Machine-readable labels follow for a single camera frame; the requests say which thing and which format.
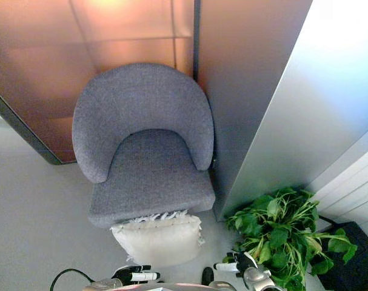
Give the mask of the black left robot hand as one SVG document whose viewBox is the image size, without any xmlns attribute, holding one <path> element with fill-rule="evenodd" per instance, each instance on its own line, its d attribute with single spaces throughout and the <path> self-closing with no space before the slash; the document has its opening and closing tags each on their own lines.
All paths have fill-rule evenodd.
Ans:
<svg viewBox="0 0 368 291">
<path fill-rule="evenodd" d="M 151 265 L 123 266 L 115 271 L 111 279 L 119 279 L 123 286 L 160 279 L 160 273 L 151 272 L 151 268 Z"/>
</svg>

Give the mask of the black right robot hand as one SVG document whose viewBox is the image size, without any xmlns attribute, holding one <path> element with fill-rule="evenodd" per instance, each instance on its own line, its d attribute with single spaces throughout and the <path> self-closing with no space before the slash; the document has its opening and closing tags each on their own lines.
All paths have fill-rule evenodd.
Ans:
<svg viewBox="0 0 368 291">
<path fill-rule="evenodd" d="M 236 277 L 241 278 L 249 267 L 258 267 L 255 259 L 249 252 L 229 252 L 225 262 L 215 263 L 213 268 L 223 272 L 235 272 Z"/>
</svg>

